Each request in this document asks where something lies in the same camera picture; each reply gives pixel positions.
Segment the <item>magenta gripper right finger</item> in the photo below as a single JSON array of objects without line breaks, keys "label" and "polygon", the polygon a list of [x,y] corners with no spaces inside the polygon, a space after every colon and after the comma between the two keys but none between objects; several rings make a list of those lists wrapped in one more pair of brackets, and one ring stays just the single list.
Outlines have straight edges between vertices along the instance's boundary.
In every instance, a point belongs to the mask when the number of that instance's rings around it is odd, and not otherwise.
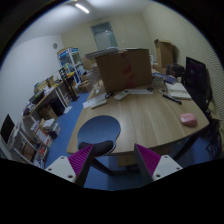
[{"label": "magenta gripper right finger", "polygon": [[169,155],[160,156],[139,144],[134,145],[134,156],[146,184],[160,180],[182,169]]}]

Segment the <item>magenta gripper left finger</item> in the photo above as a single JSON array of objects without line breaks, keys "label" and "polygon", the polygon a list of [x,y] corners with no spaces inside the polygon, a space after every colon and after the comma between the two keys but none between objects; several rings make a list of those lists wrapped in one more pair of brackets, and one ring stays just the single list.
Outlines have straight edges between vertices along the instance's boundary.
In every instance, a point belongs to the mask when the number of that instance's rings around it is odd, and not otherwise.
[{"label": "magenta gripper left finger", "polygon": [[93,158],[94,146],[90,145],[69,157],[60,156],[46,171],[83,187]]}]

